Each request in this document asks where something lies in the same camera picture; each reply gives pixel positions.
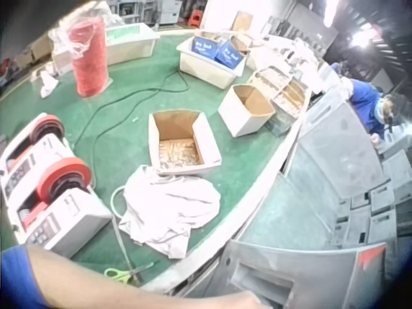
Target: red spool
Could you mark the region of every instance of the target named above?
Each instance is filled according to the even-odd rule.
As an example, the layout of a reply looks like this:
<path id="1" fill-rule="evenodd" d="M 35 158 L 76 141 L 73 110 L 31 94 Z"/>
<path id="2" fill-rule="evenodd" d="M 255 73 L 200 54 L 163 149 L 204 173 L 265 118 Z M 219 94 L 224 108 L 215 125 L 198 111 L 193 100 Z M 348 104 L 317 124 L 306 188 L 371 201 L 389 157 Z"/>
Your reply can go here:
<path id="1" fill-rule="evenodd" d="M 108 84 L 106 56 L 106 29 L 103 19 L 91 18 L 77 23 L 69 32 L 72 43 L 89 44 L 82 57 L 73 56 L 73 69 L 77 82 L 77 92 L 82 97 L 101 93 Z"/>

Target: red roller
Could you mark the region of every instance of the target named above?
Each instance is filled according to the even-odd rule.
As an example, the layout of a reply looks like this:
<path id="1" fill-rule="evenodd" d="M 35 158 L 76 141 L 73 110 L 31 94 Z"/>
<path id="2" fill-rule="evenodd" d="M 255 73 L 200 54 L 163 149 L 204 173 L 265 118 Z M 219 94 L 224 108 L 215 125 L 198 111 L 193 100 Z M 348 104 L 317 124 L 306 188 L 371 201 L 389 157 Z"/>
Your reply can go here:
<path id="1" fill-rule="evenodd" d="M 59 139 L 64 137 L 64 126 L 55 115 L 46 115 L 39 119 L 30 133 L 30 142 L 36 144 L 45 134 L 54 133 Z"/>
<path id="2" fill-rule="evenodd" d="M 89 44 L 83 57 L 73 58 L 77 92 L 82 97 L 101 93 L 108 84 L 106 60 L 106 29 L 102 18 L 90 18 L 77 23 L 69 32 L 72 43 Z"/>
<path id="3" fill-rule="evenodd" d="M 49 204 L 60 188 L 87 187 L 90 184 L 91 171 L 89 167 L 79 158 L 63 158 L 49 166 L 43 173 L 37 184 L 37 195 L 41 201 Z"/>

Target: blue shirt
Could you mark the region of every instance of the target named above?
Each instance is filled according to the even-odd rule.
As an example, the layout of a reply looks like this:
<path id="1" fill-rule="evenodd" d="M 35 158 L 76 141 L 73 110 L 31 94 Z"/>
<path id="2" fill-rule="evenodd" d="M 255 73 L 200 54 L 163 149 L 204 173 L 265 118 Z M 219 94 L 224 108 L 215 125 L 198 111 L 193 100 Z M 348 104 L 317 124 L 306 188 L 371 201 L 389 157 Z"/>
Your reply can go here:
<path id="1" fill-rule="evenodd" d="M 364 124 L 369 134 L 376 133 L 384 139 L 385 125 L 375 117 L 375 107 L 380 99 L 379 92 L 367 82 L 351 79 L 353 84 L 353 96 L 350 99 L 352 106 Z"/>
<path id="2" fill-rule="evenodd" d="M 0 308 L 49 308 L 37 286 L 24 246 L 1 253 Z"/>

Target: white cloth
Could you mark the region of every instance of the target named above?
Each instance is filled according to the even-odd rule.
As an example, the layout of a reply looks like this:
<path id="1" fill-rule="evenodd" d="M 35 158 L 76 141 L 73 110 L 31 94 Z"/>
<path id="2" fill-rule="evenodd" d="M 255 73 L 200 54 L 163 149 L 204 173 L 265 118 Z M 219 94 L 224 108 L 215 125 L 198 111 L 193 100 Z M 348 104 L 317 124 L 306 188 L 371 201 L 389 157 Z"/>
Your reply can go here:
<path id="1" fill-rule="evenodd" d="M 341 83 L 342 96 L 345 100 L 349 100 L 353 95 L 353 82 L 348 77 L 342 77 Z"/>
<path id="2" fill-rule="evenodd" d="M 46 70 L 41 71 L 40 76 L 43 81 L 43 86 L 40 89 L 40 96 L 42 98 L 46 98 L 57 87 L 57 84 L 59 83 L 59 81 L 53 78 Z"/>
<path id="3" fill-rule="evenodd" d="M 185 257 L 191 229 L 204 226 L 220 208 L 220 194 L 207 180 L 158 176 L 143 165 L 128 179 L 124 198 L 119 229 L 171 259 Z"/>

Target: human hand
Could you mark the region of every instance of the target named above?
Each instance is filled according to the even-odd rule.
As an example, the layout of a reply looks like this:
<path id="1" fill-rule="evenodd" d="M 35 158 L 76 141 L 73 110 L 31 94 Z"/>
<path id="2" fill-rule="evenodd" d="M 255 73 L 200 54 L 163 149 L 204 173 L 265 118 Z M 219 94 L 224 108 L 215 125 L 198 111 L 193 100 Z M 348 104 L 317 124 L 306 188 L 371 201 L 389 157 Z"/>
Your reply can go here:
<path id="1" fill-rule="evenodd" d="M 376 147 L 379 146 L 379 144 L 380 144 L 380 137 L 379 137 L 378 134 L 373 133 L 373 134 L 370 136 L 370 139 L 371 139 L 371 143 L 372 143 L 372 145 L 374 146 L 374 148 L 376 148 Z"/>

